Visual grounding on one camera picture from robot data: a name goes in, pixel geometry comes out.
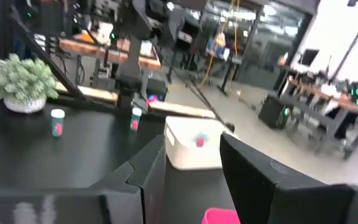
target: black monitor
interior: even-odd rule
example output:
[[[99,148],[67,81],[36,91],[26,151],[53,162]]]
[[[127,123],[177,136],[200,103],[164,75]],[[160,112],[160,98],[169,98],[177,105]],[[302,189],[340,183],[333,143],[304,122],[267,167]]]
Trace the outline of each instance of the black monitor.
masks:
[[[313,63],[319,51],[320,50],[306,49],[305,52],[303,52],[303,55],[299,59],[298,63],[301,65],[310,66]]]

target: black tabletop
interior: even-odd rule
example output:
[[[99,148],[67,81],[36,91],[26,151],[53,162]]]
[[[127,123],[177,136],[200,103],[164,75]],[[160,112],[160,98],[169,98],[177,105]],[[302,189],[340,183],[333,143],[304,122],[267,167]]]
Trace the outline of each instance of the black tabletop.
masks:
[[[63,136],[51,135],[50,111],[65,111]],[[31,115],[0,103],[0,188],[89,187],[159,134],[163,119],[141,119],[47,104]],[[167,162],[163,223],[200,223],[209,207],[232,208],[221,170],[179,171]]]

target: concrete floor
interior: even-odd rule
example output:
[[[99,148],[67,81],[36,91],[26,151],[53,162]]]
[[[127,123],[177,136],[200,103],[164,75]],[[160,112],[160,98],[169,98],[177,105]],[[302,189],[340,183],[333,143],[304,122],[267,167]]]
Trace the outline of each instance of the concrete floor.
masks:
[[[66,59],[68,76],[72,80],[74,80],[74,61],[75,58]],[[83,85],[88,86],[89,76],[94,69],[94,59],[83,57],[82,61],[85,68]],[[165,79],[167,70],[167,67],[163,67],[161,71],[154,71],[153,76]],[[175,74],[172,77],[174,85],[170,86],[168,102],[206,108],[189,89],[180,84],[175,78]],[[213,80],[213,85],[205,84],[200,88],[219,115],[225,121],[236,125],[236,134],[243,142],[281,163],[327,184],[345,182],[358,184],[358,154],[346,162],[342,160],[342,154],[339,152],[314,155],[310,149],[308,138],[302,131],[289,138],[286,131],[271,130],[258,120],[258,110],[267,95],[265,90],[232,83],[230,88],[229,86],[226,88],[230,93],[230,96],[226,97],[216,88],[216,85],[220,84],[221,80]],[[238,95],[245,103],[239,101]]]

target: person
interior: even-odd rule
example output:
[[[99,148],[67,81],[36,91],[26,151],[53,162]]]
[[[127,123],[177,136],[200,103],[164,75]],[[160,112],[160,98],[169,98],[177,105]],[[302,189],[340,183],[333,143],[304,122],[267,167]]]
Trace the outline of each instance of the person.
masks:
[[[350,95],[344,94],[344,95],[341,96],[341,100],[351,101],[352,98],[351,98]],[[341,109],[341,107],[337,106],[336,108],[331,110],[328,114],[326,114],[326,116],[328,118],[334,119],[336,117],[336,115],[338,114],[340,109]],[[342,124],[339,126],[338,130],[336,131],[334,137],[336,139],[339,139],[339,140],[345,140],[346,139],[346,131],[347,131],[347,129],[349,128],[350,125],[352,125],[352,124],[354,124],[356,122],[357,117],[358,117],[357,113],[349,112],[346,115],[346,117],[345,117],[344,121],[342,122]],[[318,126],[318,129],[320,131],[323,131],[324,133],[326,132],[326,127],[321,125],[321,124]]]

